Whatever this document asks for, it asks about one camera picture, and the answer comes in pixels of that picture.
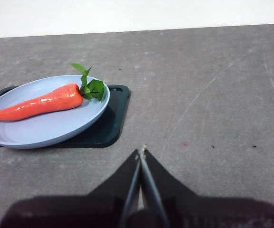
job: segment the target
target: toy carrot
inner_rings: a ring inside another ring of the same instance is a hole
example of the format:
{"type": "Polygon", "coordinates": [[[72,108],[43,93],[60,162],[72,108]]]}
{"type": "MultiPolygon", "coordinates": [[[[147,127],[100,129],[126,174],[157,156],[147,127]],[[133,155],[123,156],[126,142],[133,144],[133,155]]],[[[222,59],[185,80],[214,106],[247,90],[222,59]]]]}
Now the toy carrot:
{"type": "Polygon", "coordinates": [[[22,120],[38,114],[76,108],[82,104],[83,98],[97,98],[101,101],[104,91],[103,82],[93,79],[87,84],[87,75],[91,67],[86,70],[80,64],[72,63],[71,65],[82,73],[80,89],[75,83],[67,84],[48,94],[2,109],[0,121],[22,120]]]}

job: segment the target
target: plate rim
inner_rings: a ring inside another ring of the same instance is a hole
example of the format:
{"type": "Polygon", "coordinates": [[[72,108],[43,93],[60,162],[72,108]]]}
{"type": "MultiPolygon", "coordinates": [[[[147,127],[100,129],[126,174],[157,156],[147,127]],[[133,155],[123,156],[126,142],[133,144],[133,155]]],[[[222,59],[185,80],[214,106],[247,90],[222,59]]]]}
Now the plate rim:
{"type": "MultiPolygon", "coordinates": [[[[23,86],[26,86],[28,84],[31,84],[31,83],[35,83],[35,82],[38,82],[38,81],[42,81],[42,80],[46,80],[46,79],[51,79],[51,78],[54,78],[54,77],[65,77],[65,76],[79,76],[81,77],[81,75],[58,75],[58,76],[50,76],[50,77],[45,77],[45,78],[40,78],[40,79],[37,79],[37,80],[34,80],[34,81],[31,81],[31,82],[27,82],[25,84],[22,84],[8,92],[6,92],[5,94],[1,95],[0,96],[0,99],[3,97],[3,96],[6,96],[7,94],[9,94],[11,91],[14,91],[14,90],[18,90],[20,89],[21,87],[23,86]]],[[[87,78],[90,78],[91,80],[95,79],[95,80],[99,80],[97,79],[96,77],[92,77],[92,76],[87,76],[87,78]]],[[[98,115],[102,114],[104,112],[104,110],[106,109],[107,105],[108,105],[108,102],[109,102],[109,99],[110,99],[110,91],[109,91],[109,88],[108,86],[103,82],[103,85],[104,85],[104,88],[107,92],[107,100],[105,102],[105,104],[101,107],[101,109],[98,111],[98,114],[96,114],[96,116],[94,118],[92,118],[89,122],[93,121],[96,117],[98,117],[98,115]]],[[[81,128],[83,128],[83,126],[85,126],[87,123],[85,123],[84,125],[78,127],[77,129],[73,130],[73,131],[77,131],[81,128]]],[[[46,140],[43,140],[43,141],[36,141],[36,142],[29,142],[29,143],[17,143],[17,142],[5,142],[5,141],[0,141],[0,145],[2,146],[9,146],[9,147],[13,147],[13,146],[19,146],[19,147],[24,147],[24,146],[29,146],[29,145],[34,145],[34,144],[39,144],[39,143],[45,143],[45,142],[49,142],[49,141],[52,141],[52,140],[55,140],[55,139],[58,139],[58,138],[61,138],[61,137],[64,137],[70,133],[72,133],[73,131],[70,131],[66,134],[63,134],[63,135],[60,135],[58,137],[53,137],[53,138],[49,138],[49,139],[46,139],[46,140]]]]}

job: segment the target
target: dark green cutting board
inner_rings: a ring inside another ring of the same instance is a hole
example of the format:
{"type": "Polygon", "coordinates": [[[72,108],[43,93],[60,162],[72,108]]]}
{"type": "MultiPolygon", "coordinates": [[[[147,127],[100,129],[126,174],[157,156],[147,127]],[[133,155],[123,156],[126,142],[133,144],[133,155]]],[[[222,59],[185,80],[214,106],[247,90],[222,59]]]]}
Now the dark green cutting board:
{"type": "MultiPolygon", "coordinates": [[[[0,96],[15,87],[2,89],[0,96]]],[[[102,116],[79,135],[49,147],[102,148],[108,147],[117,141],[125,118],[130,91],[125,85],[110,85],[108,87],[110,99],[102,116]]]]}

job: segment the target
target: white wall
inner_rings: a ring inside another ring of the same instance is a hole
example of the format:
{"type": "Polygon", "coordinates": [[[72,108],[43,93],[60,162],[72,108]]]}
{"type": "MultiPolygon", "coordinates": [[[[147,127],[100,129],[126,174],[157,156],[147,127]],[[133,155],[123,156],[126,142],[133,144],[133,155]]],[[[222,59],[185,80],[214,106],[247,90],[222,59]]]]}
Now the white wall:
{"type": "Polygon", "coordinates": [[[273,23],[274,0],[0,0],[0,37],[273,23]]]}

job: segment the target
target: orange carrot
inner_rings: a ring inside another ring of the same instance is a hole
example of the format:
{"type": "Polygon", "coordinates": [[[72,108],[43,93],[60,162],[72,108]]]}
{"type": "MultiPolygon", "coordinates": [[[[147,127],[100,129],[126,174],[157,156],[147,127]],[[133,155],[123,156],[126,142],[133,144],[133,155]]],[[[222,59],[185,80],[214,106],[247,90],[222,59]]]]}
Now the orange carrot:
{"type": "Polygon", "coordinates": [[[67,110],[82,104],[77,84],[61,86],[48,94],[0,110],[0,121],[22,120],[34,115],[67,110]]]}
{"type": "Polygon", "coordinates": [[[77,84],[67,84],[48,94],[2,109],[0,110],[0,121],[22,120],[38,114],[76,108],[82,104],[83,98],[96,98],[101,101],[104,93],[103,82],[93,79],[87,83],[87,75],[91,67],[86,70],[78,63],[71,65],[82,73],[80,89],[77,84]]]}

